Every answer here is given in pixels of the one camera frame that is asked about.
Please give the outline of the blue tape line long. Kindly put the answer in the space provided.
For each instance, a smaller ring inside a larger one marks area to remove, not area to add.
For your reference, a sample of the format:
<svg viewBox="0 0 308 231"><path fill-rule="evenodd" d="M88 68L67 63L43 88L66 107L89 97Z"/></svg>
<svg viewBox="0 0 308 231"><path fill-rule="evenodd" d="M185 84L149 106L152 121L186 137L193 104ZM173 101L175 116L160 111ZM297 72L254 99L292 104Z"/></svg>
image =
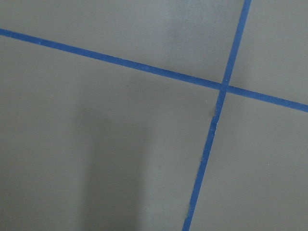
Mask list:
<svg viewBox="0 0 308 231"><path fill-rule="evenodd" d="M295 110L302 111L302 112L308 111L308 106L303 103L298 103L298 102L278 98L275 96L271 96L268 94L263 94L263 93L231 86L230 79L232 75L232 70L230 68L227 68L227 77L224 78L221 83L218 83L218 82L214 82L211 80L202 79L199 77L194 77L194 76L190 76L190 75L186 75L186 74L182 74L182 73L178 73L178 72L174 72L170 70L165 70L165 69L154 67L151 65L142 64L142 63L126 60L126 59L121 59L121 58L110 56L107 54L90 51L87 49L82 49L82 48L78 48L75 46L71 46L71 45L67 45L67 44L63 44L63 43L59 43L59 42L55 42L55 41L51 41L47 39L42 39L42 38L14 32L14 31L6 30L6 29L1 29L0 35L11 38L11 39L17 39L17 40L28 42L28 43L33 43L33 44L48 47L51 49L56 49L56 50L76 54L79 56L88 57L88 58L99 60L99 61L104 61L107 63L112 63L112 64L128 67L131 69L140 70L143 72L172 78L172 79L180 80L180 81L187 82L187 83L192 83L195 85L199 85L199 86L203 86L203 87L207 87L211 89L220 90L222 87L224 87L227 93L231 93L231 94L235 94L235 95L239 95L239 96L243 96L246 98L255 99L255 100L259 100L259 101L263 101L267 103L272 103L275 105L295 109Z"/></svg>

